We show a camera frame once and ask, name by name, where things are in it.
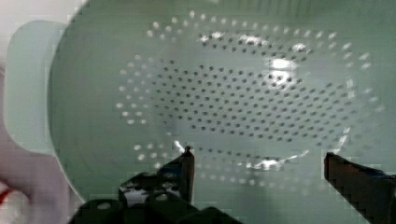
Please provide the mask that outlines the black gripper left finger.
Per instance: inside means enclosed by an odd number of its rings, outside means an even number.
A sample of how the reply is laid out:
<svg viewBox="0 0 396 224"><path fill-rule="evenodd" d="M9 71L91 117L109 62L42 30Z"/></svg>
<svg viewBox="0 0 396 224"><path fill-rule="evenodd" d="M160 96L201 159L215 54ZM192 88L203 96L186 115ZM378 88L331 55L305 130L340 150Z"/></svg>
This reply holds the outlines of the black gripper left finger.
<svg viewBox="0 0 396 224"><path fill-rule="evenodd" d="M119 186L119 200L126 207L144 203L151 194L172 193L190 203L195 175L192 147L186 146L177 158L156 172L143 172Z"/></svg>

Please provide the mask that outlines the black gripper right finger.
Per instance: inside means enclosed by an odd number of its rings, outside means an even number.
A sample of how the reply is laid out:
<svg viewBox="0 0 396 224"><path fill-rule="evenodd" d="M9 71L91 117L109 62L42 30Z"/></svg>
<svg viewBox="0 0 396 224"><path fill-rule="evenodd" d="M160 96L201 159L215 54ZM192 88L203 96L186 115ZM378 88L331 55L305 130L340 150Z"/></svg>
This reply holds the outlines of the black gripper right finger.
<svg viewBox="0 0 396 224"><path fill-rule="evenodd" d="M395 224L395 175L328 152L324 177L370 224Z"/></svg>

